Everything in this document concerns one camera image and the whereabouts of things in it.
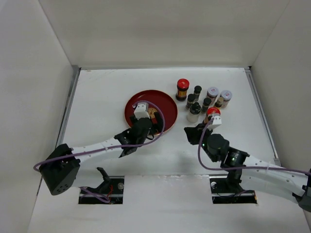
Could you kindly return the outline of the clear salt grinder black top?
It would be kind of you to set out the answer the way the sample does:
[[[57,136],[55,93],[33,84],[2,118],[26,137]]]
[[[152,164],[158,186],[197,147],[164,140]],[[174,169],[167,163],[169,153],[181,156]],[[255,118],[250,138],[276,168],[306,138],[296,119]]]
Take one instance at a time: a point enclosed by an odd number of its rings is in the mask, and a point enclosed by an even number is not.
[[[201,113],[201,106],[198,102],[195,102],[189,108],[189,112],[187,115],[187,120],[190,123],[196,123],[199,119],[199,115]]]

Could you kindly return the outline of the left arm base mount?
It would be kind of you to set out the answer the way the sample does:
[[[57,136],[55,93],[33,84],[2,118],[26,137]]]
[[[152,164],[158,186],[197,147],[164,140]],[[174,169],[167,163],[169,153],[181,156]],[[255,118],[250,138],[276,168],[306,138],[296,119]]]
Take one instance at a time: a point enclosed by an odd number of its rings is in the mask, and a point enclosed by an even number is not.
[[[101,183],[95,187],[84,186],[80,190],[79,204],[122,204],[124,176],[109,176],[102,167],[96,168],[101,174]]]

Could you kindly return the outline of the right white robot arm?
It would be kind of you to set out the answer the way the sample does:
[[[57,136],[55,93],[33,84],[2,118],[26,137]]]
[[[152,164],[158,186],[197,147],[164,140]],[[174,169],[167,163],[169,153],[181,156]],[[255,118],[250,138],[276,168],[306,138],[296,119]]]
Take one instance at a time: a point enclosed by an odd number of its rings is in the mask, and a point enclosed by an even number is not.
[[[213,133],[208,124],[185,127],[184,131],[188,142],[197,145],[198,154],[203,151],[211,162],[219,163],[217,171],[228,172],[225,186],[229,191],[265,192],[292,201],[310,212],[310,171],[277,166],[233,148],[223,136]]]

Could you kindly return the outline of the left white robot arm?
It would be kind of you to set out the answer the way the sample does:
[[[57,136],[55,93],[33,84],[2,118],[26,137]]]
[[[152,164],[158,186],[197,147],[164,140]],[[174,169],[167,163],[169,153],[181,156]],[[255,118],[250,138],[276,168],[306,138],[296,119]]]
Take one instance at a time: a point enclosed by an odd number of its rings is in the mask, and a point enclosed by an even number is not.
[[[75,180],[81,166],[90,166],[102,174],[92,182],[92,187],[84,184],[82,187],[93,193],[105,193],[109,188],[106,171],[99,163],[107,159],[122,158],[137,151],[139,147],[155,142],[155,134],[162,135],[165,129],[165,119],[159,112],[155,120],[149,117],[135,118],[131,128],[115,135],[101,143],[71,148],[61,144],[37,165],[38,171],[53,196],[67,191],[75,185]]]

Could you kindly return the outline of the red-lid dark sauce jar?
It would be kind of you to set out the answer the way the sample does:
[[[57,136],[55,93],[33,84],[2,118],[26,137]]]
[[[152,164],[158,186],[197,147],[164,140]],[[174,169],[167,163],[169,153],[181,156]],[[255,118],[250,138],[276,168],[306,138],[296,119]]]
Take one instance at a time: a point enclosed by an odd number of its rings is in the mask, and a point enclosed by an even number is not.
[[[176,92],[176,99],[178,101],[184,101],[187,98],[187,91],[189,89],[189,81],[187,79],[179,79],[177,81],[177,92]]]

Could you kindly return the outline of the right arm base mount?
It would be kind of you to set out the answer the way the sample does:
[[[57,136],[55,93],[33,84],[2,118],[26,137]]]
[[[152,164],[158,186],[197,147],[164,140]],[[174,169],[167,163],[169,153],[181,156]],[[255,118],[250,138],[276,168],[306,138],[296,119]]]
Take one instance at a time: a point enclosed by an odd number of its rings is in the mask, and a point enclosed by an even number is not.
[[[230,185],[226,175],[209,177],[213,204],[257,204],[254,190],[244,190],[241,186]]]

